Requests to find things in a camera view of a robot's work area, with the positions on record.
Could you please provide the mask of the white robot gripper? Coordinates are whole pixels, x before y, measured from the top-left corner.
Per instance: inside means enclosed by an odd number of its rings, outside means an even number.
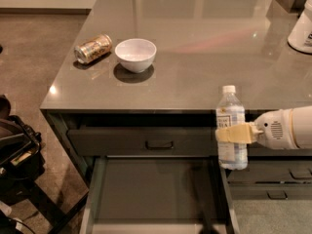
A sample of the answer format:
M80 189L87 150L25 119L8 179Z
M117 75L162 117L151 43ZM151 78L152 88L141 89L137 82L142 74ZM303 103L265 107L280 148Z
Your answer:
M270 149L297 149L293 133L293 110L266 112L252 123L242 123L215 131L218 142L250 144Z

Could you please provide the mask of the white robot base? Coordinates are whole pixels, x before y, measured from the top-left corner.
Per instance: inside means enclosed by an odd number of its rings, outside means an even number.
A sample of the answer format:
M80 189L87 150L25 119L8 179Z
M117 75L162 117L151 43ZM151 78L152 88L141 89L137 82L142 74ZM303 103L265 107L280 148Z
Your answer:
M288 37L288 43L299 52L312 54L312 0L306 0L304 10Z

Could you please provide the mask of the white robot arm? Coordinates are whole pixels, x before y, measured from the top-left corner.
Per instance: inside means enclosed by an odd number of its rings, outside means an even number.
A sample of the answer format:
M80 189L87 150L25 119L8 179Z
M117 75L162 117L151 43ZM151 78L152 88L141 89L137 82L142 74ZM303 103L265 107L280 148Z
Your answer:
M215 131L218 142L258 144L270 149L312 148L312 106L269 111L253 122Z

